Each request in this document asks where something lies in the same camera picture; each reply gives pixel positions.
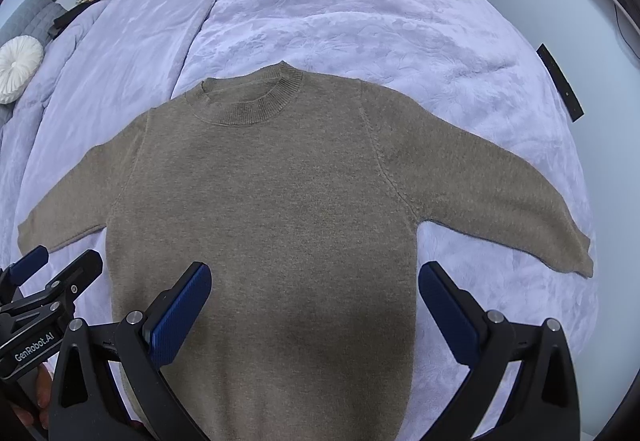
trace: brown knit sweater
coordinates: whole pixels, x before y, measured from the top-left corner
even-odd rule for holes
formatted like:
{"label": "brown knit sweater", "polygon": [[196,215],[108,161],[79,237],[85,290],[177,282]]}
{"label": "brown knit sweater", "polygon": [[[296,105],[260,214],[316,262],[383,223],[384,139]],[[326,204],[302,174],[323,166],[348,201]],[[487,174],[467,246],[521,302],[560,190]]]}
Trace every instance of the brown knit sweater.
{"label": "brown knit sweater", "polygon": [[117,319],[209,264],[212,294],[163,372],[211,439],[391,441],[422,220],[591,275],[588,238],[526,161],[396,91],[286,63],[139,116],[18,243],[57,249],[107,226]]}

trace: pillow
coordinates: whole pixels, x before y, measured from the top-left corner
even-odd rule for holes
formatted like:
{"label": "pillow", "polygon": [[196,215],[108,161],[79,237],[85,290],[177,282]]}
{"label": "pillow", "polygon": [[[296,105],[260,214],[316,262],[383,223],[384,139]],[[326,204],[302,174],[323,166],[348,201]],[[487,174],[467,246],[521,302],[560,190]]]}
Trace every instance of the pillow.
{"label": "pillow", "polygon": [[42,44],[29,35],[12,38],[0,47],[0,104],[20,98],[43,57]]}

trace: sweater collar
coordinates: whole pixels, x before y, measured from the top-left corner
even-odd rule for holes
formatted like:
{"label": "sweater collar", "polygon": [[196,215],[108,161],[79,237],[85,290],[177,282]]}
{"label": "sweater collar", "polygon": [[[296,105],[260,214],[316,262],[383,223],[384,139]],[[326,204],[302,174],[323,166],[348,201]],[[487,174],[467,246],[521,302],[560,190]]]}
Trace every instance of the sweater collar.
{"label": "sweater collar", "polygon": [[[286,62],[270,65],[236,78],[207,78],[188,91],[185,96],[201,120],[220,126],[250,126],[264,122],[278,114],[296,95],[302,83],[303,71]],[[264,82],[265,92],[254,100],[241,102],[216,101],[216,95],[225,90],[238,90],[242,86]]]}

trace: bed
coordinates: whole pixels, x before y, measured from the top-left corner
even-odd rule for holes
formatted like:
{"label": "bed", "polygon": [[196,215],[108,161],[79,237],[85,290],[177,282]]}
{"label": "bed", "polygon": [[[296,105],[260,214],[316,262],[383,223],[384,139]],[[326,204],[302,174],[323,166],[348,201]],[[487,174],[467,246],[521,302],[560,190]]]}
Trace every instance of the bed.
{"label": "bed", "polygon": [[[104,0],[47,47],[4,126],[0,264],[20,258],[17,225],[89,148],[203,78],[240,76],[281,60],[396,89],[529,161],[564,197],[592,239],[595,259],[588,196],[562,101],[532,47],[485,0]],[[104,255],[106,237],[103,230],[53,253],[23,293],[41,289],[88,247]],[[556,273],[526,253],[435,223],[420,225],[417,247],[416,268],[437,260],[485,309],[523,323],[558,318],[574,356],[589,339],[597,266],[591,279]],[[120,320],[111,317],[110,291],[106,262],[78,299],[76,315],[90,324]],[[420,439],[466,374],[416,298],[402,441]],[[497,420],[516,368],[479,432]]]}

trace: blue gripper pad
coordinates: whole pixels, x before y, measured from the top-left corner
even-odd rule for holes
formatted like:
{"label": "blue gripper pad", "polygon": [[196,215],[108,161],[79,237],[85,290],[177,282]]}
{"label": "blue gripper pad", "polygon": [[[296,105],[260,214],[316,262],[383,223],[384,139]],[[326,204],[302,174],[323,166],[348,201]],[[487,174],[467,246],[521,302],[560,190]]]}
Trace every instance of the blue gripper pad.
{"label": "blue gripper pad", "polygon": [[473,369],[480,358],[478,332],[430,264],[435,263],[423,265],[418,274],[420,296],[456,361]]}
{"label": "blue gripper pad", "polygon": [[9,268],[9,280],[12,284],[21,286],[47,262],[49,262],[47,248],[36,246]]}
{"label": "blue gripper pad", "polygon": [[211,272],[201,264],[151,332],[149,358],[156,369],[174,361],[209,293]]}

